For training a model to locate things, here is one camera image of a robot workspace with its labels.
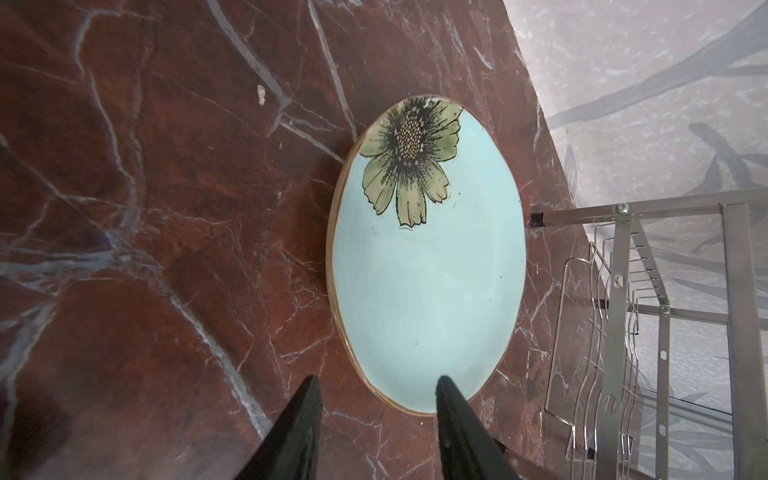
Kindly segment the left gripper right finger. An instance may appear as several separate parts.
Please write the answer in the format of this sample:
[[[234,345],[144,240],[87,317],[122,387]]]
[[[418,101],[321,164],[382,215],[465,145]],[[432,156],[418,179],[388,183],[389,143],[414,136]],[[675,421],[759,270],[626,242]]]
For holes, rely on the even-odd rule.
[[[436,407],[444,479],[521,479],[447,375],[437,382]]]

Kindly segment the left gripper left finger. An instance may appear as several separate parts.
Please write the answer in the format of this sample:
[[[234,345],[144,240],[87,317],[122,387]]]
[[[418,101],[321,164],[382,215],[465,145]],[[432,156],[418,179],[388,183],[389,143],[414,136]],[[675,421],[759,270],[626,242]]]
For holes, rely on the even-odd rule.
[[[321,415],[319,379],[310,375],[303,380],[258,450],[235,479],[315,479]]]

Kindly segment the pale green flower plate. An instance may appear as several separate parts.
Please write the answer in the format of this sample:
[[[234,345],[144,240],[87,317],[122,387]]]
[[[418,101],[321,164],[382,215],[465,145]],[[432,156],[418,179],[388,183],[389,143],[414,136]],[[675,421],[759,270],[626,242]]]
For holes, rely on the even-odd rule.
[[[350,361],[386,404],[432,416],[443,376],[476,396],[511,341],[526,265],[513,173],[459,102],[406,98],[350,150],[329,214],[326,284]]]

